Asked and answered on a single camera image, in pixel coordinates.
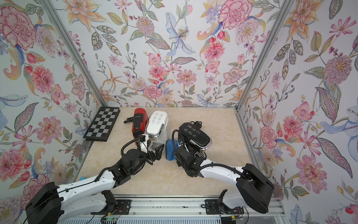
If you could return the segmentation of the black coffee machine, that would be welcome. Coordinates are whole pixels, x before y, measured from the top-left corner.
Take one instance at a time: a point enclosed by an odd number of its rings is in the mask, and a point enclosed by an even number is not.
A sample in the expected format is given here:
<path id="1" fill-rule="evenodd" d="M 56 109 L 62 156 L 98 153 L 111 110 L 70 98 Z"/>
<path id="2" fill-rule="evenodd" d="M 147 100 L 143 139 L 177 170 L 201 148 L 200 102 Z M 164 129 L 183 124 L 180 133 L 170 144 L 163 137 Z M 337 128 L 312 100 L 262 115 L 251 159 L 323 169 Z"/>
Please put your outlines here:
<path id="1" fill-rule="evenodd" d="M 190 153 L 200 153 L 207 158 L 206 150 L 212 145 L 211 138 L 201 130 L 201 122 L 186 122 L 179 127 L 179 137 Z"/>

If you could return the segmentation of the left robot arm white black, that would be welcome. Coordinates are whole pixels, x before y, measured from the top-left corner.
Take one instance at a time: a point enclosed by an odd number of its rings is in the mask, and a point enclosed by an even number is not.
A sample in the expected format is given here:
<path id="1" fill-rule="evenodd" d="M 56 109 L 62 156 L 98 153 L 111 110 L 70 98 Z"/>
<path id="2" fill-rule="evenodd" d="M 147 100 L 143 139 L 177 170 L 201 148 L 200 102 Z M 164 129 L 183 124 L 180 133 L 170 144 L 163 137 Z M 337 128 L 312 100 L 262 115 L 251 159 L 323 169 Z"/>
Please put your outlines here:
<path id="1" fill-rule="evenodd" d="M 29 224 L 57 224 L 65 219 L 90 214 L 110 215 L 118 209 L 112 189 L 128 182 L 147 162 L 160 160 L 165 146 L 159 144 L 144 153 L 131 149 L 113 166 L 104 168 L 97 176 L 79 182 L 45 184 L 26 205 Z"/>

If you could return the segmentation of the blue microfibre cloth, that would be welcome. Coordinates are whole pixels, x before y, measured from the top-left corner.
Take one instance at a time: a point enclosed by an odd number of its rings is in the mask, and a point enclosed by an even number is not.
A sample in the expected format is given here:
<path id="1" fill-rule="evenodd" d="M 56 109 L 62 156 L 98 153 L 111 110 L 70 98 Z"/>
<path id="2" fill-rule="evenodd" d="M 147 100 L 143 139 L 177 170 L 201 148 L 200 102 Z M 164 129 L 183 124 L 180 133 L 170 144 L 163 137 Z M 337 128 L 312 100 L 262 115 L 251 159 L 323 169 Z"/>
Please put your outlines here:
<path id="1" fill-rule="evenodd" d="M 176 157 L 174 155 L 174 146 L 173 146 L 173 143 L 175 145 L 176 148 L 179 147 L 178 145 L 178 141 L 177 140 L 172 140 L 172 139 L 169 139 L 167 142 L 166 142 L 166 159 L 168 161 L 174 161 L 176 160 Z"/>

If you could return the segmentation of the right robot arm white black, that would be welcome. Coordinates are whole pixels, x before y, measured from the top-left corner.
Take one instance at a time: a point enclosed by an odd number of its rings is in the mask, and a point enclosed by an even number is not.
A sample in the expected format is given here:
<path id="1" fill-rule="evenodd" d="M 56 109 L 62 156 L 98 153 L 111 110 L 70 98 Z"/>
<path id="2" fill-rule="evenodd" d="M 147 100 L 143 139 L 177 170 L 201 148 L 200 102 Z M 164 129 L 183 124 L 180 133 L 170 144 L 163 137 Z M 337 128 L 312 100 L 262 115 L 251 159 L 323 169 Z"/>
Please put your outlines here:
<path id="1" fill-rule="evenodd" d="M 248 206 L 261 214 L 269 211 L 274 185 L 254 165 L 232 167 L 215 163 L 190 153 L 183 146 L 175 147 L 173 154 L 188 176 L 212 178 L 235 186 L 237 190 L 221 194 L 219 201 L 226 207 Z"/>

